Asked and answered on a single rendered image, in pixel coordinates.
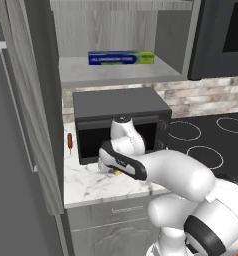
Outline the black toaster oven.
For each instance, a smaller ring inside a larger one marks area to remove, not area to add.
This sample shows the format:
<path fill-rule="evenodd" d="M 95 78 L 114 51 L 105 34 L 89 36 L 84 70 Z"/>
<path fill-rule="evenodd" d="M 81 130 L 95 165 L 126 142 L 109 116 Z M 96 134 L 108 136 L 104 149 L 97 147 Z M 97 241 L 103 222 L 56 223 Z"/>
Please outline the black toaster oven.
<path fill-rule="evenodd" d="M 156 142 L 168 144 L 168 129 L 172 110 L 153 88 L 131 88 L 73 93 L 74 119 L 79 163 L 98 161 L 101 143 L 110 138 L 112 120 L 127 116 L 144 138 L 146 152 L 156 149 Z M 158 122 L 167 123 L 166 130 Z"/>

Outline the black hob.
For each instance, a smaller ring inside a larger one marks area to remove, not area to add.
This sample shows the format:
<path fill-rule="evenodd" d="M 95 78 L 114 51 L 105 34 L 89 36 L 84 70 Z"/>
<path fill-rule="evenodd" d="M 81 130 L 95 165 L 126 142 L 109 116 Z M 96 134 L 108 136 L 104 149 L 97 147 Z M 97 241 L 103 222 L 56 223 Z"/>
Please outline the black hob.
<path fill-rule="evenodd" d="M 238 183 L 238 112 L 173 119 L 168 148 Z"/>

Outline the grey open wall cabinet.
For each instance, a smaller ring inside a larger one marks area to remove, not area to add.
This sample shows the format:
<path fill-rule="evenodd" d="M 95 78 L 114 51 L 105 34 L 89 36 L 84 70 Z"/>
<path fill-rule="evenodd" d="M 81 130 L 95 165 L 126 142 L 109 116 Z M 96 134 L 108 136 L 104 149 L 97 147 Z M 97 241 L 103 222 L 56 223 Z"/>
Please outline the grey open wall cabinet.
<path fill-rule="evenodd" d="M 202 0 L 50 0 L 64 88 L 187 78 Z M 152 64 L 96 65 L 90 51 L 149 50 Z"/>

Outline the brown corn dog on stick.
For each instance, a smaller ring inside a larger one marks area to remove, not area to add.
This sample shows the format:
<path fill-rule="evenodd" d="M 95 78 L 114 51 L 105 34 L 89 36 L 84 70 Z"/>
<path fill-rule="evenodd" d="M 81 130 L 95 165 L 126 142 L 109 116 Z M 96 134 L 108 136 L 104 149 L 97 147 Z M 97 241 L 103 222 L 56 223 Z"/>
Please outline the brown corn dog on stick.
<path fill-rule="evenodd" d="M 73 140 L 72 140 L 72 134 L 71 133 L 68 133 L 68 135 L 67 135 L 67 144 L 68 144 L 68 148 L 69 148 L 70 155 L 71 155 L 71 150 L 72 150 L 72 147 L 73 147 Z"/>

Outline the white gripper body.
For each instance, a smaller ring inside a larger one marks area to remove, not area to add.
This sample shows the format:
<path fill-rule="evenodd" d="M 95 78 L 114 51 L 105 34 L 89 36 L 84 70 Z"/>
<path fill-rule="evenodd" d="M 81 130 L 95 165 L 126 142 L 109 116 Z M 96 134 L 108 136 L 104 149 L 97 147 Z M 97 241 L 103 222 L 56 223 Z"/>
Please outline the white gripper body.
<path fill-rule="evenodd" d="M 116 169 L 113 169 L 113 168 L 111 168 L 111 167 L 106 166 L 106 165 L 102 162 L 102 160 L 99 160 L 99 161 L 98 161 L 98 169 L 99 169 L 99 171 L 102 172 L 102 173 L 115 173 L 115 172 L 116 172 Z"/>

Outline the blue and green foil box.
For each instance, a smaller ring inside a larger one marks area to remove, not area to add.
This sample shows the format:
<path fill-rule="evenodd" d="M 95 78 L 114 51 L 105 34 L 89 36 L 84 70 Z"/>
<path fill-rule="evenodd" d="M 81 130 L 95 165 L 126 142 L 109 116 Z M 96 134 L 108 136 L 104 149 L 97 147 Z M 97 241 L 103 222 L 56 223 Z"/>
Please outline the blue and green foil box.
<path fill-rule="evenodd" d="M 153 51 L 90 51 L 89 65 L 153 64 Z"/>

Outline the grey base cabinet door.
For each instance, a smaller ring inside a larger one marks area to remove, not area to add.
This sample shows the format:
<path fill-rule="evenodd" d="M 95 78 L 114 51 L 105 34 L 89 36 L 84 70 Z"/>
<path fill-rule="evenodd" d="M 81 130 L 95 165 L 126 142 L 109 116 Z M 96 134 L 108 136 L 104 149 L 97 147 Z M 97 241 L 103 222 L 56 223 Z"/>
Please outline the grey base cabinet door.
<path fill-rule="evenodd" d="M 75 256 L 145 256 L 159 229 L 147 223 L 85 229 L 72 233 Z"/>

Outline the grey drawer front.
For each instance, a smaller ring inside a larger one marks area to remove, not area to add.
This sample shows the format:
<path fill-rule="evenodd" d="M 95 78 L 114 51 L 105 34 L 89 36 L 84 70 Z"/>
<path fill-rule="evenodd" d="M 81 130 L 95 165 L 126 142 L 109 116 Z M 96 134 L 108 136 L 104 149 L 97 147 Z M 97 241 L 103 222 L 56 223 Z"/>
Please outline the grey drawer front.
<path fill-rule="evenodd" d="M 75 207 L 67 210 L 69 226 L 72 231 L 94 226 L 137 219 L 147 216 L 148 204 L 157 198 L 157 195 L 131 198 L 114 202 L 100 203 L 89 206 Z M 132 212 L 113 214 L 111 209 L 121 209 L 143 205 L 143 209 Z"/>

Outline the dark grey microwave oven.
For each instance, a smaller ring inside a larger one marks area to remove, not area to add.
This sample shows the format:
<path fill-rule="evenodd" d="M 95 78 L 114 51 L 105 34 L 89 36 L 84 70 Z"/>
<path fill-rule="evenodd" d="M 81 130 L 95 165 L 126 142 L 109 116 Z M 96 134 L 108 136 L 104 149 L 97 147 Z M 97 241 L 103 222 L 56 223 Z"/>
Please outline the dark grey microwave oven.
<path fill-rule="evenodd" d="M 188 79 L 238 76 L 238 0 L 201 0 Z"/>

